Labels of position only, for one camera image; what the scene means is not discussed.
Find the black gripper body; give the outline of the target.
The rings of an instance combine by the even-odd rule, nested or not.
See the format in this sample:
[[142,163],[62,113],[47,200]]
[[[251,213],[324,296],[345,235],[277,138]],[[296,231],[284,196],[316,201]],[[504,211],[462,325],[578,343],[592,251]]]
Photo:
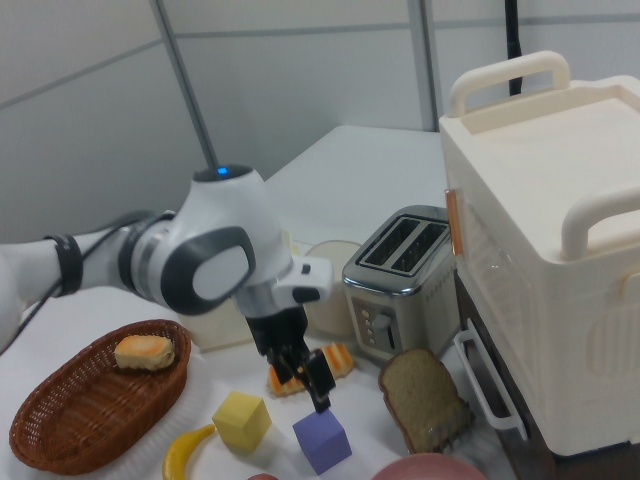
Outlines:
[[274,315],[248,319],[257,350],[272,366],[297,369],[307,355],[304,335],[308,326],[302,306],[288,308]]

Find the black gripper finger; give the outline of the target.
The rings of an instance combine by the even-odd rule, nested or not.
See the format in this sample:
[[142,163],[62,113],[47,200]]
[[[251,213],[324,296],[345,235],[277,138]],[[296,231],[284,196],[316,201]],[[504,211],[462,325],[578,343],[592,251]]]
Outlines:
[[305,360],[305,373],[315,411],[323,413],[331,406],[329,395],[335,388],[335,380],[321,349],[309,353]]
[[268,385],[272,391],[302,391],[304,383],[297,377],[301,372],[302,354],[295,350],[284,354],[269,353]]

